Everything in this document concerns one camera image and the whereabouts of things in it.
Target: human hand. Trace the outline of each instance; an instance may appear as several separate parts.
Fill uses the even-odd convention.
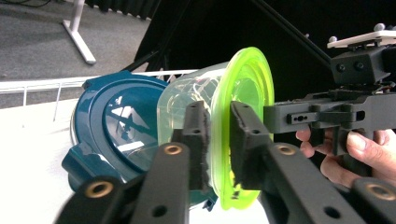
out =
[[[296,133],[296,137],[303,141],[301,151],[308,158],[312,157],[315,151],[325,154],[326,158],[320,165],[320,171],[332,182],[350,188],[352,182],[360,176],[343,168],[339,164],[341,159],[332,154],[332,129],[326,130],[323,145],[318,147],[312,147],[308,142],[310,135],[309,130]],[[373,168],[373,177],[396,186],[396,134],[393,130],[376,131],[374,140],[350,132],[346,140],[346,149],[350,156]]]

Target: white stand leg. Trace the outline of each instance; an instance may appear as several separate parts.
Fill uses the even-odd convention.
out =
[[[88,64],[95,64],[96,60],[93,57],[90,49],[85,44],[81,35],[78,33],[79,20],[81,19],[82,8],[84,7],[85,0],[75,0],[73,7],[73,16],[71,21],[64,20],[64,28],[67,33],[72,37],[73,41],[78,47],[79,52],[84,57],[85,62]]]

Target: teal plastic lid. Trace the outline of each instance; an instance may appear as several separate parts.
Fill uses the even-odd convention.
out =
[[[230,103],[250,105],[262,121],[263,107],[274,104],[274,84],[267,60],[259,49],[239,50],[227,65],[211,103],[211,143],[209,163],[211,185],[219,196],[221,207],[248,208],[259,196],[259,190],[233,186],[230,162]]]

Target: wire rack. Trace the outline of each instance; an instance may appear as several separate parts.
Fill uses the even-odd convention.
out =
[[[133,74],[156,77],[170,83],[177,77],[182,77],[194,71],[196,70],[157,71]],[[53,125],[54,123],[69,122],[78,99],[60,101],[62,90],[81,87],[86,80],[91,78],[95,77],[0,82],[0,94],[23,93],[21,99],[22,106],[0,109],[2,126],[36,128],[37,126],[43,127]],[[53,102],[28,105],[28,94],[38,91],[57,91],[57,95]]]

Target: clear plastic cup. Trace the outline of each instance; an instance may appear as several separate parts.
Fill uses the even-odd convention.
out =
[[[183,128],[186,106],[204,101],[210,114],[213,94],[228,63],[216,64],[179,77],[163,91],[157,104],[158,144],[168,143],[174,129]]]

